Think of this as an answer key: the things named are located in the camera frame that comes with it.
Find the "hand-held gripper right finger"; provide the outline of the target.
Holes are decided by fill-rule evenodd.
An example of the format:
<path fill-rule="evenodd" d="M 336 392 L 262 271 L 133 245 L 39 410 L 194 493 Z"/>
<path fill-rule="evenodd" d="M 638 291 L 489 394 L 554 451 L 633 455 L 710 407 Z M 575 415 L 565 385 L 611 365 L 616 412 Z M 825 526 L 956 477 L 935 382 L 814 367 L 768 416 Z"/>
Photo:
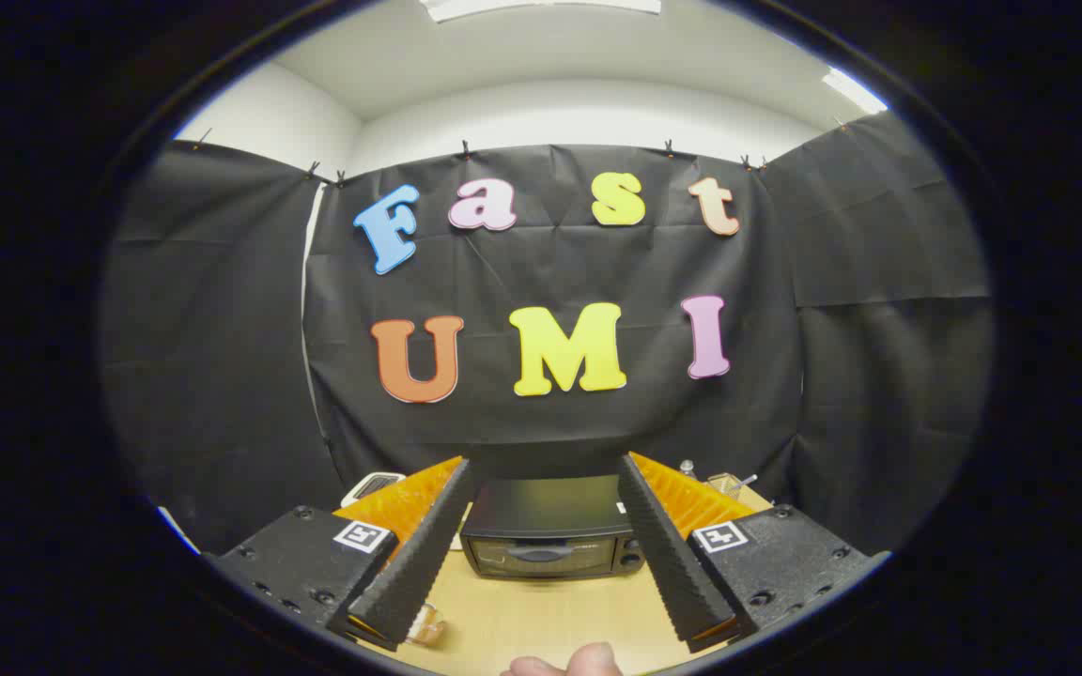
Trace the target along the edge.
<path fill-rule="evenodd" d="M 795 506 L 756 509 L 654 459 L 617 463 L 626 517 L 679 641 L 755 642 L 821 610 L 889 559 Z"/>

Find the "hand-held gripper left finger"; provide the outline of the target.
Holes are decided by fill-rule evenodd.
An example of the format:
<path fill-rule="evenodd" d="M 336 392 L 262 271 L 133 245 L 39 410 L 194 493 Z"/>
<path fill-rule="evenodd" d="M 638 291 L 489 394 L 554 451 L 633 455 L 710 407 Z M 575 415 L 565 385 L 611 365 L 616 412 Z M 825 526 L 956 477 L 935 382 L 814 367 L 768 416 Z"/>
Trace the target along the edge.
<path fill-rule="evenodd" d="M 425 607 L 471 492 L 469 458 L 447 459 L 343 509 L 287 511 L 213 564 L 296 624 L 393 651 Z"/>

